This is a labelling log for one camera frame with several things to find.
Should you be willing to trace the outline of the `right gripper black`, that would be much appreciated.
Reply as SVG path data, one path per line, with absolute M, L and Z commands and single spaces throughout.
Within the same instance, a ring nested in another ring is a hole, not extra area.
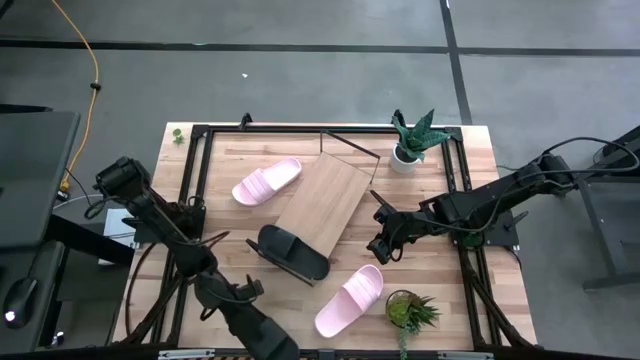
M 406 243 L 415 243 L 426 234 L 426 213 L 424 211 L 397 211 L 374 190 L 371 195 L 380 203 L 380 208 L 373 218 L 382 225 L 366 249 L 371 251 L 376 259 L 385 265 L 389 261 L 398 262 L 403 255 Z

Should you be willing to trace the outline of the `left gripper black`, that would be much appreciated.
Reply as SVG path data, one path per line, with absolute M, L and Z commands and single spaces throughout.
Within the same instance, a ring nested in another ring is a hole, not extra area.
M 217 310 L 224 316 L 229 332 L 247 347 L 251 333 L 267 333 L 272 319 L 253 302 L 264 294 L 260 280 L 246 276 L 246 284 L 232 284 L 220 272 L 201 272 L 194 279 L 196 299 L 202 306 L 201 321 L 209 319 Z

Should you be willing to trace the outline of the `black slide sandal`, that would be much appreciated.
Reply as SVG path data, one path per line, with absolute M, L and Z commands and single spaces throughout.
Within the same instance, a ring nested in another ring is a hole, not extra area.
M 325 279 L 330 270 L 327 256 L 275 225 L 260 229 L 254 249 L 261 257 L 310 286 Z
M 298 360 L 297 343 L 271 318 L 242 328 L 236 337 L 255 360 Z

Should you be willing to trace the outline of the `pink slide sandal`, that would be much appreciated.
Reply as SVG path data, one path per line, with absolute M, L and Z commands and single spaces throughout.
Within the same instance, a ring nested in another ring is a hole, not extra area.
M 260 205 L 293 182 L 301 172 L 302 165 L 298 159 L 286 158 L 247 175 L 232 189 L 232 196 L 245 206 Z
M 380 298 L 384 279 L 371 264 L 358 269 L 318 312 L 314 325 L 318 333 L 331 338 L 365 314 Z

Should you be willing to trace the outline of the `spiky succulent in round pot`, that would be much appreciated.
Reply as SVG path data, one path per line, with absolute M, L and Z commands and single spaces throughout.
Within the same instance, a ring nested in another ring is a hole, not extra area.
M 398 329 L 400 360 L 407 360 L 407 342 L 420 334 L 425 325 L 436 326 L 439 310 L 431 304 L 433 297 L 421 297 L 408 290 L 397 290 L 385 302 L 387 320 Z

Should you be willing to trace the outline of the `snake plant in white pot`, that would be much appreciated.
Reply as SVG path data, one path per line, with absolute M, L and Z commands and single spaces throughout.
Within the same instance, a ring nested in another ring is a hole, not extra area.
M 396 129 L 399 140 L 393 148 L 390 165 L 395 172 L 413 172 L 416 165 L 424 161 L 426 150 L 444 144 L 451 138 L 448 133 L 432 129 L 434 113 L 435 110 L 431 109 L 413 128 L 409 128 L 402 112 L 399 109 L 394 111 L 391 124 Z

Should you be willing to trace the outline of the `white box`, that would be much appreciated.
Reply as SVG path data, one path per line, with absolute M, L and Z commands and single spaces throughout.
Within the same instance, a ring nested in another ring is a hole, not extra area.
M 126 219 L 132 219 L 126 209 L 108 209 L 103 235 L 112 241 L 136 250 L 139 248 L 139 244 L 135 241 L 136 229 L 127 225 Z

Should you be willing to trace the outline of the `black computer mouse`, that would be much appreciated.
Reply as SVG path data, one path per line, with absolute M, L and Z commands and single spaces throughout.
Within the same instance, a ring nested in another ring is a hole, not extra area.
M 24 277 L 9 288 L 2 305 L 3 320 L 7 328 L 20 329 L 32 318 L 38 281 Z

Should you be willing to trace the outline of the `black metal stand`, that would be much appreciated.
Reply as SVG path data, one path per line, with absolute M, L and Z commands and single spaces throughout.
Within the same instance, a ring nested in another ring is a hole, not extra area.
M 583 283 L 585 290 L 640 284 L 640 126 L 606 145 L 595 168 L 626 167 L 622 173 L 594 175 L 579 191 L 602 250 L 607 274 Z

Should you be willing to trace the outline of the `black side desk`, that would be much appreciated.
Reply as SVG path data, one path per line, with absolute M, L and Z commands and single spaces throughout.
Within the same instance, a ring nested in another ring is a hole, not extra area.
M 29 353 L 50 340 L 55 323 L 47 314 L 69 250 L 119 265 L 131 248 L 54 214 L 80 116 L 74 112 L 6 112 L 0 106 L 0 356 Z M 11 285 L 38 281 L 31 320 L 9 329 L 2 305 Z

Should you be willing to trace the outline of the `wooden shelf with black frame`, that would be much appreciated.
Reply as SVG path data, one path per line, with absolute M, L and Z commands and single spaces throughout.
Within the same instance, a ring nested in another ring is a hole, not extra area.
M 376 164 L 380 162 L 379 155 L 327 130 L 317 135 L 282 135 L 284 156 L 298 159 L 302 172 L 264 203 L 283 202 L 276 221 L 268 225 L 296 235 L 329 260 L 374 175 L 329 153 L 323 144 L 326 136 L 367 154 Z M 257 241 L 258 235 L 255 240 L 246 240 L 256 253 Z

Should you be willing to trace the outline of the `silver metal bracket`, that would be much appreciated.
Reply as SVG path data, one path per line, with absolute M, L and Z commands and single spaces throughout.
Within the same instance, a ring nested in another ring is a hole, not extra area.
M 210 360 L 214 357 L 215 350 L 212 348 L 172 349 L 160 351 L 157 360 Z
M 438 360 L 495 360 L 492 353 L 466 351 L 440 351 Z

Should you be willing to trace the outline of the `black metal table frame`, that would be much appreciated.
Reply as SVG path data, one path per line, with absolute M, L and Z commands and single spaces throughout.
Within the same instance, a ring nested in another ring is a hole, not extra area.
M 188 140 L 194 125 L 204 123 L 167 123 L 156 164 L 153 187 L 168 201 L 178 198 L 187 158 Z M 282 135 L 317 135 L 320 124 L 249 124 L 239 132 L 232 123 L 214 130 L 211 162 L 204 192 L 206 220 L 204 236 L 228 230 L 230 234 L 213 247 L 221 272 L 232 282 L 245 282 L 245 275 L 261 280 L 265 294 L 255 302 L 272 317 L 303 349 L 396 350 L 396 330 L 384 316 L 386 298 L 395 290 L 406 289 L 418 295 L 434 297 L 440 311 L 435 327 L 426 326 L 419 336 L 408 342 L 411 350 L 469 350 L 472 348 L 466 299 L 460 273 L 459 256 L 448 237 L 427 237 L 405 247 L 400 262 L 379 266 L 367 243 L 380 226 L 372 216 L 379 204 L 368 193 L 363 195 L 342 236 L 331 254 L 328 277 L 310 287 L 294 276 L 260 258 L 246 243 L 256 239 L 259 229 L 276 221 L 283 202 L 244 207 L 234 201 L 232 187 L 256 168 L 267 167 L 284 156 Z M 399 210 L 415 210 L 418 203 L 448 190 L 440 148 L 426 152 L 425 163 L 419 163 L 412 174 L 401 175 L 389 166 L 391 148 L 397 141 L 391 125 L 355 125 L 356 133 L 339 134 L 381 157 L 371 188 Z M 172 132 L 180 129 L 184 142 L 173 143 Z M 493 146 L 486 126 L 460 126 L 469 177 L 473 188 L 496 180 Z M 537 343 L 520 267 L 515 257 L 499 247 L 485 250 L 488 274 L 495 301 L 519 333 Z M 135 327 L 158 297 L 165 270 L 167 251 L 157 246 L 148 255 L 135 281 L 130 300 L 131 327 Z M 314 318 L 339 287 L 361 266 L 377 264 L 384 277 L 379 302 L 344 331 L 332 338 L 322 337 L 315 329 Z M 179 346 L 220 349 L 244 348 L 227 330 L 219 312 L 206 322 L 199 320 L 202 307 L 193 287 L 184 302 Z

